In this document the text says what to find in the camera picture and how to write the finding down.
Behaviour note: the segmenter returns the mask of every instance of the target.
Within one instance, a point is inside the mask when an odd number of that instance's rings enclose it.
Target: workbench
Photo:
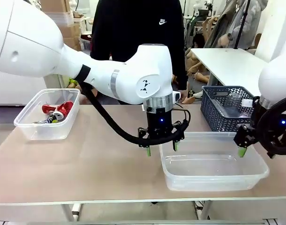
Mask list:
[[[225,86],[242,86],[253,96],[260,96],[258,79],[267,62],[232,48],[192,48],[200,62],[210,71],[208,85],[220,81]]]
[[[192,119],[187,131],[210,131],[200,105],[185,106]],[[140,105],[107,105],[105,109],[127,132],[146,127]],[[183,112],[173,112],[182,120]],[[81,105],[69,136],[59,141],[29,141],[16,128],[0,146],[0,206],[130,203],[286,198],[286,156],[270,159],[260,144],[256,150],[270,175],[253,189],[231,192],[170,191],[158,146],[146,150],[117,135],[91,105]]]

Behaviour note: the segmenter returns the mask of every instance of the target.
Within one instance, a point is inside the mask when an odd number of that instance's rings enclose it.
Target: black sweatshirt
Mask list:
[[[164,44],[173,74],[186,89],[183,15],[179,0],[99,0],[92,29],[91,57],[125,62],[141,44]]]

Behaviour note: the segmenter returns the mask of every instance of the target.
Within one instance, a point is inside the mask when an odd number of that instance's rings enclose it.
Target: white pillar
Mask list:
[[[269,15],[255,54],[266,62],[279,56],[286,41],[286,0],[269,1]]]

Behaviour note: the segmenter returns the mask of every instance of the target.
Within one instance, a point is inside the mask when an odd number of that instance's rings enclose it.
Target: black plastic basket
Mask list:
[[[251,119],[248,118],[227,118],[224,117],[214,105],[214,99],[224,105],[227,96],[230,93],[238,93],[242,99],[253,99],[253,96],[243,87],[240,86],[204,86],[201,103],[201,111],[212,129],[212,131],[236,132],[240,124],[249,124]],[[253,108],[238,107],[240,113],[252,113]]]

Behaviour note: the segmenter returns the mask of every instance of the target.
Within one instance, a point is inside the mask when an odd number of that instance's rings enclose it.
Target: floor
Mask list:
[[[14,129],[13,121],[21,108],[0,108],[0,145]],[[210,210],[211,219],[258,221],[262,218],[286,219],[286,200],[217,201]],[[191,202],[85,204],[80,221],[118,220],[193,220]]]

